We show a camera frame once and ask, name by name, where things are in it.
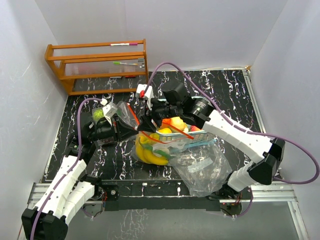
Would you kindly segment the clear zip top bag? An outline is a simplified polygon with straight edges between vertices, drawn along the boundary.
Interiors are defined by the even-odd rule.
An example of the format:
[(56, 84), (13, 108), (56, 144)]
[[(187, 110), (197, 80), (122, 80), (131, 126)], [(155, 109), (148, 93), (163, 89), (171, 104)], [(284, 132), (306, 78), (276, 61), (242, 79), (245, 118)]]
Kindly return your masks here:
[(95, 130), (101, 129), (102, 127), (107, 127), (113, 129), (116, 133), (117, 131), (117, 123), (116, 123), (116, 115), (118, 108), (116, 106), (103, 106), (94, 108), (92, 113), (92, 120), (94, 123)]

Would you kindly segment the clear zip bag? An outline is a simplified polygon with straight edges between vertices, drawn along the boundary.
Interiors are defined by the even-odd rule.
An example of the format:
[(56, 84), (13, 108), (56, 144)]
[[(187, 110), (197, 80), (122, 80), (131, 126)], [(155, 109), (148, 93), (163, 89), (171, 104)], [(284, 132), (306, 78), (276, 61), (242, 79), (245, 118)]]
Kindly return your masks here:
[[(150, 138), (152, 141), (156, 142), (152, 147), (153, 147), (153, 152), (155, 154), (161, 154), (165, 156), (168, 159), (168, 165), (170, 164), (170, 160), (175, 158), (178, 153), (181, 153), (185, 150), (187, 145), (189, 145), (191, 142), (182, 140), (182, 141), (166, 141), (161, 138), (159, 134), (157, 134), (157, 130), (155, 133), (152, 132), (147, 132), (147, 131), (139, 131), (138, 134), (135, 136), (135, 138), (138, 135), (144, 135), (148, 138)], [(132, 155), (135, 159), (138, 160), (136, 153), (135, 153), (135, 142), (134, 142), (134, 147), (132, 150)]]
[(118, 108), (116, 106), (103, 106), (94, 108), (92, 113), (92, 120), (94, 123), (95, 130), (101, 129), (102, 127), (107, 127), (113, 129), (116, 133), (117, 131), (117, 123), (116, 123), (116, 115)]
[(206, 197), (220, 190), (232, 168), (215, 139), (190, 144), (169, 160), (192, 197)]

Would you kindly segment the green custard apple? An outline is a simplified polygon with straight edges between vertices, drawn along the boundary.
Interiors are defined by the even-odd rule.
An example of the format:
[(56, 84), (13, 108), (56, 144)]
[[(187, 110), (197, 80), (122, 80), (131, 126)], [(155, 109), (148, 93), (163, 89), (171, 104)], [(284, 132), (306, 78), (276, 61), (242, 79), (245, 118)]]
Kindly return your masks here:
[(95, 122), (98, 122), (100, 119), (104, 118), (104, 112), (102, 109), (97, 109), (93, 112), (92, 118)]

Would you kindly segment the yellow pear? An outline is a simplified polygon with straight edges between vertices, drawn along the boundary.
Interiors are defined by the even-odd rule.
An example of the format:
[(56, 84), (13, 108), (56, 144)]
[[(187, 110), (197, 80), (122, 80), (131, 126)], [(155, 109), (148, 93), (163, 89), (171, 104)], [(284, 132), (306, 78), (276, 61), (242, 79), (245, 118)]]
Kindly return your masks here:
[(165, 128), (158, 129), (156, 133), (160, 136), (167, 136), (172, 134), (173, 132), (169, 127), (165, 127)]

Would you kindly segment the yellow bananas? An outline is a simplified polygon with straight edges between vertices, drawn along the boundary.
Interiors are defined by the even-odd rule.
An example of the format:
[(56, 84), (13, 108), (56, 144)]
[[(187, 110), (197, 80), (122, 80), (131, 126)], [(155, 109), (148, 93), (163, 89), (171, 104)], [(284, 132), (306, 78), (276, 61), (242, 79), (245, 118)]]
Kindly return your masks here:
[(135, 155), (139, 161), (146, 164), (158, 166), (168, 165), (169, 161), (165, 156), (153, 152), (153, 145), (155, 143), (155, 141), (152, 141), (145, 135), (139, 134), (135, 139)]

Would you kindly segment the teal plastic basket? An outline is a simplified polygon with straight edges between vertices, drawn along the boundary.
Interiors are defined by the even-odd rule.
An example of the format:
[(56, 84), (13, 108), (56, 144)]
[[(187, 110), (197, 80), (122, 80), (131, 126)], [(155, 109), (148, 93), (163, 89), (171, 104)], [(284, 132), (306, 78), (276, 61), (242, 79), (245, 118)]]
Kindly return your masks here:
[[(215, 110), (215, 107), (210, 103), (210, 113)], [(185, 122), (184, 129), (178, 129), (172, 126), (171, 118), (165, 118), (162, 120), (162, 128), (170, 128), (172, 130), (172, 134), (163, 135), (161, 138), (165, 141), (188, 141), (188, 142), (199, 142), (206, 138), (206, 131), (203, 130), (204, 125), (189, 125)]]

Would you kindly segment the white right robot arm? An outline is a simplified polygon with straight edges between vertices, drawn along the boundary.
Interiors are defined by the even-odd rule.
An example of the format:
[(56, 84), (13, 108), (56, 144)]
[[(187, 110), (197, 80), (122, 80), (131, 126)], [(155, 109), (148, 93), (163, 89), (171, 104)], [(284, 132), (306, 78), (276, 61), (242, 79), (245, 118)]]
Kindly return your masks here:
[(251, 135), (250, 129), (241, 131), (236, 121), (218, 111), (208, 99), (191, 96), (182, 83), (164, 85), (164, 100), (154, 97), (153, 89), (139, 84), (135, 96), (145, 100), (140, 116), (139, 131), (156, 133), (164, 119), (180, 117), (186, 124), (216, 135), (248, 156), (250, 162), (234, 171), (223, 185), (223, 194), (233, 199), (255, 183), (270, 185), (283, 159), (284, 140)]

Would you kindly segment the pink white marker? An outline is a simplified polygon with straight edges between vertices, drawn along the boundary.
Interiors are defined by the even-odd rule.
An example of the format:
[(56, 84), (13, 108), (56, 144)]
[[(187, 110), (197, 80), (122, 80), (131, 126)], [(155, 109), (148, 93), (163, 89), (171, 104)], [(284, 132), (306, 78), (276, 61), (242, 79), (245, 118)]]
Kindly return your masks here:
[(111, 47), (115, 47), (115, 46), (137, 46), (138, 43), (137, 42), (122, 42), (122, 43), (111, 43), (110, 46)]

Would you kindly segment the black metal base rail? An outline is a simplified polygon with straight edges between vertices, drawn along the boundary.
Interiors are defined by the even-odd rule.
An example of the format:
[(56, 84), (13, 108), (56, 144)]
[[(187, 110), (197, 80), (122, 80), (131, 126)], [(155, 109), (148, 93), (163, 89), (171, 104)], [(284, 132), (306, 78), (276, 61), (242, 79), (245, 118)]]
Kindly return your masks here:
[(124, 210), (182, 210), (199, 209), (234, 212), (243, 210), (242, 204), (254, 202), (280, 202), (284, 188), (278, 183), (253, 185), (235, 196), (212, 193), (205, 197), (190, 196), (187, 186), (180, 180), (104, 180), (100, 193), (89, 199), (87, 205), (102, 205), (105, 211)]

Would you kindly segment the green white marker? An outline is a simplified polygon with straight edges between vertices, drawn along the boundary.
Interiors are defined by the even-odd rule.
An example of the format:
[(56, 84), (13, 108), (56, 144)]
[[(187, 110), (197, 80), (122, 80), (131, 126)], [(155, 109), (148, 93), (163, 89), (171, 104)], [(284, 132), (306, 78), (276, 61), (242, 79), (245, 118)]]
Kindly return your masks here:
[(138, 63), (113, 61), (114, 65), (138, 66)]

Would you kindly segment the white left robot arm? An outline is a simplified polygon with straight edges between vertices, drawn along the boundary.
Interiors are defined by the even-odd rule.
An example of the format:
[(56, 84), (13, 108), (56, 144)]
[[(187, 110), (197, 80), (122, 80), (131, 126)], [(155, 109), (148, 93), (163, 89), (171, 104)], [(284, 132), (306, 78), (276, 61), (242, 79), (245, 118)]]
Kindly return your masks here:
[(136, 127), (126, 124), (118, 116), (94, 122), (84, 117), (77, 122), (68, 139), (61, 166), (49, 188), (32, 209), (26, 208), (21, 220), (28, 240), (63, 240), (72, 218), (90, 198), (103, 195), (100, 179), (80, 175), (96, 151), (96, 142), (108, 140), (113, 144), (137, 134)]

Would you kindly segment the wooden rack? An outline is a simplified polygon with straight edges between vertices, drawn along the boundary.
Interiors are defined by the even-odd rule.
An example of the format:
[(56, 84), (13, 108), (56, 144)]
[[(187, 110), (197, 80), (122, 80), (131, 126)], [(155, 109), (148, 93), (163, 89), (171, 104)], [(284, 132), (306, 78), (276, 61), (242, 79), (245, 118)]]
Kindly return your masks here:
[[(117, 43), (138, 43), (137, 46), (110, 46)], [(147, 41), (125, 40), (98, 43), (49, 44), (44, 59), (69, 96), (117, 94), (136, 91), (135, 86), (98, 90), (75, 90), (79, 80), (149, 78)], [(137, 63), (115, 65), (113, 62)]]

